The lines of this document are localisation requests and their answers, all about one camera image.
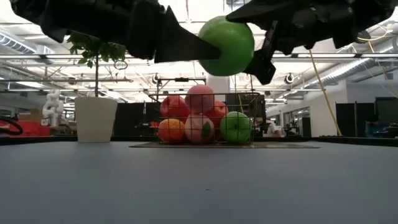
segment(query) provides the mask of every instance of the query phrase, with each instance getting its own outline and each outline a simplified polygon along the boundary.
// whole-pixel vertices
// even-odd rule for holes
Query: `metal basket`
[[[250,145],[254,139],[259,95],[259,93],[149,95],[159,103],[160,108],[161,116],[156,135],[162,144]],[[173,105],[162,104],[166,98],[176,100],[180,97],[183,99],[178,100],[178,103],[174,101]],[[226,107],[223,108],[217,101],[222,101]],[[231,113],[224,117],[226,112],[240,113]]]

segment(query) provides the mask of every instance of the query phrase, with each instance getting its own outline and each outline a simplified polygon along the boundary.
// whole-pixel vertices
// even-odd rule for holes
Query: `tree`
[[[81,54],[82,59],[79,64],[87,64],[93,68],[95,65],[95,97],[98,97],[98,69],[100,67],[100,59],[108,62],[110,59],[114,62],[124,61],[126,48],[125,46],[110,42],[103,42],[96,37],[72,32],[68,43],[72,44],[69,49],[71,54]]]

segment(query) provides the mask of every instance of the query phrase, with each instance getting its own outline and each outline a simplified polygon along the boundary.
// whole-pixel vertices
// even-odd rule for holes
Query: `basket of fruit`
[[[252,144],[258,93],[213,93],[206,85],[187,94],[159,94],[157,136],[162,144]]]

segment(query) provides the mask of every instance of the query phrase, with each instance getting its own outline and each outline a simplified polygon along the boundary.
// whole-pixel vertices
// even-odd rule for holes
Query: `apple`
[[[244,144],[251,135],[250,119],[240,112],[229,112],[221,120],[220,132],[225,141],[235,144]]]
[[[163,120],[157,127],[157,136],[162,142],[181,142],[183,141],[184,132],[184,123],[174,118]]]
[[[207,85],[195,85],[191,87],[185,97],[185,104],[193,114],[211,110],[214,105],[213,89]]]
[[[191,114],[185,122],[185,135],[192,143],[208,143],[214,137],[214,124],[205,115]]]
[[[219,59],[200,60],[211,75],[230,76],[243,72],[254,55],[254,37],[247,24],[229,22],[225,16],[210,19],[198,36],[221,50]]]
[[[185,122],[190,111],[181,96],[170,95],[162,102],[160,113],[165,118],[176,118]]]
[[[204,113],[214,124],[215,127],[215,139],[218,139],[220,135],[220,123],[223,117],[228,114],[228,107],[222,101],[214,101],[214,107]]]

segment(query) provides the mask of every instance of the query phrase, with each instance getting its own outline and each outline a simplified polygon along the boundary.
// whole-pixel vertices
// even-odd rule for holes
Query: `tree trunk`
[[[98,97],[98,69],[100,68],[100,55],[97,54],[95,57],[95,97]]]

